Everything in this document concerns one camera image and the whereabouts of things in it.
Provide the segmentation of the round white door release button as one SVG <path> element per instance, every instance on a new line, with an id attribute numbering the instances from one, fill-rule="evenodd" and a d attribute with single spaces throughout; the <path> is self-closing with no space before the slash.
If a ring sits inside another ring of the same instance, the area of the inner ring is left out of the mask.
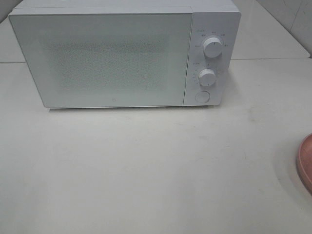
<path id="1" fill-rule="evenodd" d="M 210 93 L 207 91 L 198 92 L 195 99 L 199 103 L 207 103 L 210 100 Z"/>

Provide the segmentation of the lower white timer knob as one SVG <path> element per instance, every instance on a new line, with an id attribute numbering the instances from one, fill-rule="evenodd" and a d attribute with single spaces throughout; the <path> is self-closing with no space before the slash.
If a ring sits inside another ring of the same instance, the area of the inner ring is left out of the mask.
<path id="1" fill-rule="evenodd" d="M 201 86 L 211 86 L 216 82 L 216 74 L 212 69 L 204 69 L 198 74 L 198 81 Z"/>

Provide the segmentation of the pink round plate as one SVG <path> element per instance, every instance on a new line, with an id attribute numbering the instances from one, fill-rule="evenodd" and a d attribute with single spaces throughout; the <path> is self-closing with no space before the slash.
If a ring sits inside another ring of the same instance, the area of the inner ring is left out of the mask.
<path id="1" fill-rule="evenodd" d="M 297 155 L 298 175 L 306 187 L 312 193 L 312 135 L 306 136 L 301 142 Z"/>

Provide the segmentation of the white microwave door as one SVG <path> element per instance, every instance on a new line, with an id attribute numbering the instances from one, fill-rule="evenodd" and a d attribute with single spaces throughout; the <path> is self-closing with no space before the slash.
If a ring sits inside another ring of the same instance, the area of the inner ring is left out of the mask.
<path id="1" fill-rule="evenodd" d="M 191 14 L 24 15 L 10 22 L 47 108 L 183 104 Z"/>

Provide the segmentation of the upper white power knob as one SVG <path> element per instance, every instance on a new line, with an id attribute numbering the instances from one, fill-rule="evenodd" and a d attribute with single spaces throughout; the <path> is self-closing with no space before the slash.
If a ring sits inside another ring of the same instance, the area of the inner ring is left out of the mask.
<path id="1" fill-rule="evenodd" d="M 222 53 L 223 42 L 217 36 L 211 36 L 203 42 L 203 52 L 208 58 L 216 58 Z"/>

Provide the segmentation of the white microwave oven body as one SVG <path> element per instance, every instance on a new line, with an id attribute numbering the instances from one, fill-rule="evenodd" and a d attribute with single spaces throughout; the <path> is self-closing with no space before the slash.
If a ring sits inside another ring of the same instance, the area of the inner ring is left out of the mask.
<path id="1" fill-rule="evenodd" d="M 10 19 L 11 16 L 24 15 L 141 14 L 192 15 L 185 93 L 183 104 L 180 106 L 219 105 L 241 19 L 239 9 L 230 0 L 24 0 L 8 17 Z M 203 52 L 203 42 L 211 36 L 217 36 L 223 42 L 222 53 L 216 58 L 208 58 Z M 208 87 L 201 86 L 198 81 L 198 74 L 204 69 L 214 70 L 217 76 L 216 82 Z M 207 103 L 196 101 L 195 96 L 201 91 L 210 93 L 210 100 Z"/>

